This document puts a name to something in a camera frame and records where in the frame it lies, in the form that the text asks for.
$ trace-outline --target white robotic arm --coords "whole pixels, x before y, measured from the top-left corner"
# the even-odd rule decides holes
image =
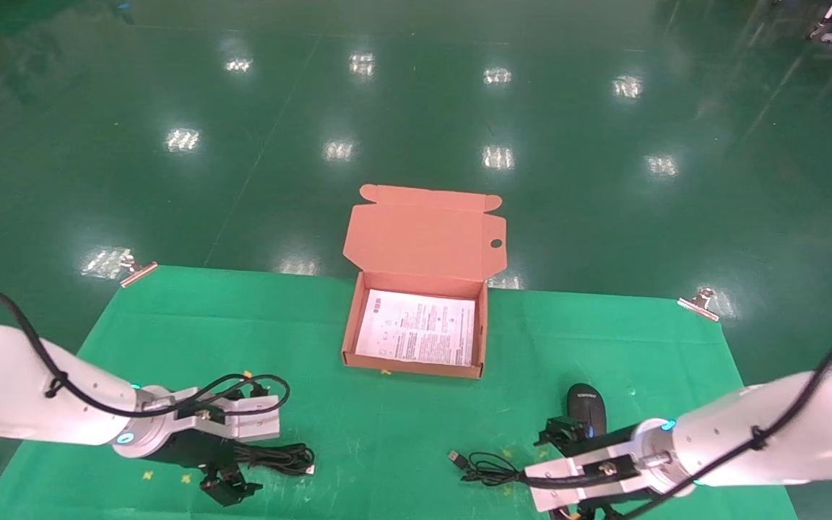
[[[42,339],[60,369],[103,404],[132,411],[136,392],[129,382]],[[115,440],[129,419],[90,408],[67,391],[52,399],[44,392],[53,376],[27,346],[24,334],[0,326],[0,437],[72,444],[107,444]]]
[[[614,482],[562,490],[531,487],[535,506],[550,511],[587,501],[590,506],[667,493],[703,465],[746,442],[756,425],[770,425],[809,381],[810,372],[729,393],[676,421],[648,419],[602,437],[555,442],[567,458],[531,465],[528,477],[561,478],[588,472]],[[832,370],[792,424],[702,477],[706,486],[761,486],[832,480]],[[688,494],[693,487],[680,491]]]
[[[264,451],[244,444],[280,434],[278,412],[288,388],[280,399],[267,395],[254,382],[257,378],[283,382],[280,378],[229,376],[243,381],[221,395],[198,388],[177,392],[159,386],[141,389],[45,339],[40,343],[53,364],[80,391],[116,412],[102,411],[61,388],[29,345],[26,333],[0,326],[0,437],[111,444],[124,457],[201,468],[207,474],[201,489],[222,506],[238,503],[261,487],[245,482],[239,464],[268,465],[287,475],[313,471],[313,452],[303,444]],[[254,390],[246,397],[238,387],[249,384]],[[149,417],[127,417],[138,414]],[[267,459],[273,451],[277,456]]]

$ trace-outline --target usb connector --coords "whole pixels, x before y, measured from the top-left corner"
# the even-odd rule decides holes
[[[464,455],[459,454],[458,451],[449,451],[448,460],[452,461],[458,469],[465,469],[468,467],[468,459]]]

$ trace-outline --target metal clip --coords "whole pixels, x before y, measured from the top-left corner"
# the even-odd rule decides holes
[[[150,262],[146,264],[146,266],[141,266],[141,264],[138,264],[137,261],[134,260],[132,254],[128,253],[125,254],[123,260],[121,260],[121,266],[126,267],[126,269],[130,271],[130,276],[121,280],[121,286],[128,287],[133,282],[145,277],[149,273],[152,273],[152,271],[155,271],[156,267],[159,267],[159,264]]]
[[[714,291],[709,289],[709,287],[702,287],[699,290],[697,296],[691,300],[686,300],[684,298],[680,298],[679,304],[682,307],[697,313],[699,316],[704,316],[707,319],[710,319],[714,322],[719,320],[719,316],[716,313],[711,312],[708,310],[708,304],[711,303],[711,299],[714,297]]]

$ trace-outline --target black computer mouse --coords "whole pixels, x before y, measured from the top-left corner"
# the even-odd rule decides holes
[[[590,438],[608,431],[602,395],[585,383],[577,383],[567,392],[567,416],[588,424]]]

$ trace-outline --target black cable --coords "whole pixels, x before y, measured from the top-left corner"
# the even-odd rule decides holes
[[[50,353],[47,352],[47,349],[44,348],[43,343],[40,342],[40,336],[37,334],[36,330],[34,330],[34,326],[30,323],[30,320],[27,320],[27,317],[24,316],[24,313],[21,312],[21,309],[17,304],[9,297],[5,296],[3,293],[0,293],[0,303],[11,313],[14,317],[14,321],[17,322],[17,325],[21,329],[21,332],[24,332],[24,335],[27,338],[27,341],[30,343],[30,348],[33,349],[34,353],[36,353],[37,358],[40,358],[40,361],[43,363],[44,366],[47,367],[47,370],[50,371],[50,374],[53,375],[53,382],[51,383],[50,393],[56,393],[59,389],[65,388],[66,391],[79,398],[80,401],[84,402],[84,404],[88,404],[95,408],[96,410],[101,410],[102,412],[107,412],[107,414],[118,415],[119,417],[129,417],[129,418],[143,418],[143,417],[159,417],[159,415],[165,415],[169,412],[175,412],[185,408],[186,406],[191,406],[193,404],[198,404],[199,399],[202,398],[204,395],[208,395],[211,393],[211,390],[217,385],[221,384],[225,381],[230,381],[230,379],[238,379],[236,385],[233,385],[227,391],[222,392],[222,395],[226,395],[229,391],[233,391],[233,389],[240,388],[241,386],[250,383],[251,381],[257,381],[259,378],[267,378],[273,379],[273,381],[278,381],[285,388],[285,395],[282,397],[277,404],[265,408],[263,410],[250,410],[245,412],[229,412],[227,415],[255,415],[255,414],[265,414],[265,412],[271,412],[273,410],[277,410],[281,406],[285,404],[287,401],[287,396],[290,395],[290,388],[288,388],[287,382],[284,379],[278,378],[277,376],[272,375],[263,375],[263,376],[255,376],[255,378],[246,378],[242,374],[228,374],[226,376],[221,376],[221,378],[215,379],[214,382],[207,385],[206,387],[199,389],[195,395],[191,395],[182,399],[181,401],[175,402],[175,404],[171,404],[165,406],[163,408],[158,408],[155,410],[150,410],[148,412],[137,412],[137,411],[128,411],[128,410],[121,410],[119,408],[115,408],[113,406],[109,406],[103,404],[102,402],[95,401],[90,395],[83,392],[79,387],[73,384],[72,381],[69,380],[69,374],[60,370],[56,363],[53,361],[53,358],[50,356]]]
[[[303,442],[271,447],[238,444],[235,454],[237,463],[248,464],[250,467],[263,465],[291,477],[306,475],[314,460],[313,450]]]
[[[785,412],[782,412],[782,415],[779,415],[779,418],[776,418],[769,428],[762,429],[754,427],[752,431],[753,437],[750,438],[749,441],[740,444],[740,446],[737,446],[736,448],[733,448],[733,450],[728,451],[726,454],[721,455],[719,458],[714,459],[710,464],[706,465],[706,467],[693,474],[693,476],[683,480],[679,484],[676,484],[676,486],[671,488],[671,490],[668,490],[656,499],[649,501],[649,503],[645,503],[643,506],[630,511],[630,513],[627,513],[624,516],[621,516],[620,520],[631,520],[631,518],[641,516],[641,514],[647,513],[647,511],[660,506],[660,504],[676,496],[676,494],[681,490],[691,486],[694,480],[700,480],[700,478],[713,472],[717,468],[722,467],[722,465],[729,463],[733,459],[744,454],[746,451],[765,449],[767,438],[772,437],[772,435],[776,435],[782,428],[785,428],[788,424],[790,424],[794,418],[798,417],[798,414],[805,408],[805,406],[807,406],[808,402],[811,401],[811,398],[815,395],[815,392],[818,391],[818,388],[823,382],[823,378],[826,376],[826,372],[828,372],[831,366],[832,349],[830,349],[830,352],[826,353],[826,356],[823,356],[821,362],[818,363],[818,368],[813,371],[811,378],[808,378],[808,382],[805,384],[802,391],[799,392],[795,401],[792,402],[792,405],[790,405]]]
[[[244,387],[245,385],[257,386],[256,382],[261,381],[262,379],[270,379],[270,381],[275,381],[278,384],[280,384],[281,386],[283,386],[285,388],[285,395],[283,395],[281,397],[281,399],[278,399],[278,402],[275,402],[275,404],[269,406],[268,408],[263,408],[261,410],[229,411],[229,412],[223,412],[223,414],[224,415],[258,415],[258,414],[265,414],[265,412],[273,412],[273,411],[277,410],[278,408],[281,408],[282,406],[284,406],[285,402],[287,401],[287,398],[290,397],[290,395],[291,395],[291,387],[290,387],[290,385],[287,384],[287,381],[284,381],[284,379],[281,379],[279,376],[276,376],[274,374],[261,374],[261,375],[258,375],[258,376],[252,376],[251,378],[245,378],[245,376],[244,376],[243,381],[240,381],[237,384],[233,385],[232,387],[226,389],[225,391],[220,392],[218,395],[214,395],[214,397],[205,399],[204,401],[201,401],[201,402],[206,402],[206,404],[211,404],[211,402],[217,401],[218,399],[225,399],[225,396],[227,396],[230,392],[237,391],[238,389]]]
[[[539,490],[565,490],[566,488],[597,486],[598,484],[617,480],[617,478],[608,477],[604,474],[575,474],[571,477],[529,477],[525,474],[525,471],[518,470],[510,461],[487,451],[473,451],[467,457],[452,451],[451,454],[448,454],[448,457],[457,467],[464,470],[464,476],[461,477],[461,480],[480,482],[489,487],[501,486],[508,482],[519,482],[529,488],[539,488]]]

